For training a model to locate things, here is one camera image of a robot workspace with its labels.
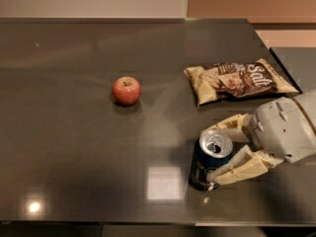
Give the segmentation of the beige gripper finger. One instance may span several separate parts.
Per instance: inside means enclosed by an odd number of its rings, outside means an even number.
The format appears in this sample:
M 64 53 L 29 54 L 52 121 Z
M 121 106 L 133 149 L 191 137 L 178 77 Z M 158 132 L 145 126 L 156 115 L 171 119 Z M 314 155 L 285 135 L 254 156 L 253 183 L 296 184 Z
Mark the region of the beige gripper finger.
M 246 145 L 227 164 L 208 172 L 206 180 L 212 186 L 225 186 L 264 175 L 282 162 L 283 159 L 276 158 L 266 150 L 254 152 Z
M 250 117 L 249 114 L 235 115 L 210 126 L 208 130 L 224 132 L 233 142 L 251 142 Z

